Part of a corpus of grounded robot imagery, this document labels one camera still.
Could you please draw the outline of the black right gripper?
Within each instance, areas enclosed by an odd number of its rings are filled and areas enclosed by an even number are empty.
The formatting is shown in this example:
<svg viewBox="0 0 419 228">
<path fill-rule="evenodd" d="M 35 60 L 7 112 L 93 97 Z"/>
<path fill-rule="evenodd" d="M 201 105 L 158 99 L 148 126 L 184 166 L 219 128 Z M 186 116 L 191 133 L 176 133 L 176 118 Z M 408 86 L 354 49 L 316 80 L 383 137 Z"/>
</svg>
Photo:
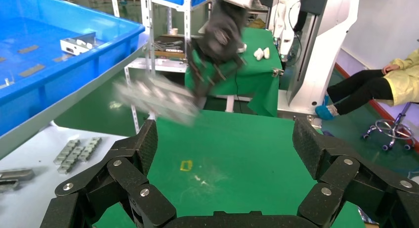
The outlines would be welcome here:
<svg viewBox="0 0 419 228">
<path fill-rule="evenodd" d="M 215 0 L 203 37 L 197 43 L 186 43 L 186 58 L 194 82 L 192 93 L 195 104 L 199 104 L 202 98 L 200 84 L 204 80 L 193 52 L 203 66 L 206 61 L 212 63 L 213 74 L 208 78 L 209 89 L 225 82 L 246 64 L 238 55 L 246 17 L 247 9 L 225 0 Z"/>
</svg>

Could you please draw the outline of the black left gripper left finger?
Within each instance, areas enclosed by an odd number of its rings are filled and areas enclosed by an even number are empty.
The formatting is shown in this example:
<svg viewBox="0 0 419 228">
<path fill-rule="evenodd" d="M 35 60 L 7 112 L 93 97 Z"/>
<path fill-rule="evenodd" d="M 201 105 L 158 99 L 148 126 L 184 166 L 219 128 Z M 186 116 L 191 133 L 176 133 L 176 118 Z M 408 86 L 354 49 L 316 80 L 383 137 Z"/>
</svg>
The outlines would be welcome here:
<svg viewBox="0 0 419 228">
<path fill-rule="evenodd" d="M 138 228 L 162 228 L 176 209 L 147 175 L 158 147 L 157 125 L 146 120 L 137 135 L 116 141 L 97 164 L 55 189 L 43 228 L 90 228 L 120 204 Z"/>
</svg>

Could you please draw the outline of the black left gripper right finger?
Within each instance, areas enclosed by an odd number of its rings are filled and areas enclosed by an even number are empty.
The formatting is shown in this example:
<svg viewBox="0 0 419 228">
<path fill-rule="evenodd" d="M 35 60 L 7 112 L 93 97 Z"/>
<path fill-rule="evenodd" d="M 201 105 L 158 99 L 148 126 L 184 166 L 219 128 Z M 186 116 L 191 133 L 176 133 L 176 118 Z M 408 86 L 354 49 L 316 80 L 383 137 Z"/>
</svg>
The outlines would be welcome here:
<svg viewBox="0 0 419 228">
<path fill-rule="evenodd" d="M 419 225 L 419 186 L 364 159 L 345 141 L 317 132 L 297 118 L 293 146 L 316 181 L 297 215 L 319 228 L 332 226 L 346 202 L 361 208 L 381 228 Z"/>
</svg>

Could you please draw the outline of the bystander hand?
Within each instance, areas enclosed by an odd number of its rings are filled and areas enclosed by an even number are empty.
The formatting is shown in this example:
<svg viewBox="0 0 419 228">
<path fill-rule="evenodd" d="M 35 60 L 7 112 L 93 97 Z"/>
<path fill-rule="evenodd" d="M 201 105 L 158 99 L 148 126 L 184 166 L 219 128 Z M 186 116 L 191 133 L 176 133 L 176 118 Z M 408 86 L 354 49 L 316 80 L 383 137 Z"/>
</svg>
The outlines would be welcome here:
<svg viewBox="0 0 419 228">
<path fill-rule="evenodd" d="M 391 71 L 394 71 L 394 70 L 399 70 L 400 69 L 400 66 L 398 66 L 398 65 L 396 65 L 396 64 L 389 64 L 389 65 L 386 65 L 385 67 L 383 67 L 383 69 L 382 69 L 382 73 L 384 74 L 384 75 L 386 75 L 386 74 L 388 74 L 389 72 L 391 72 Z"/>
</svg>

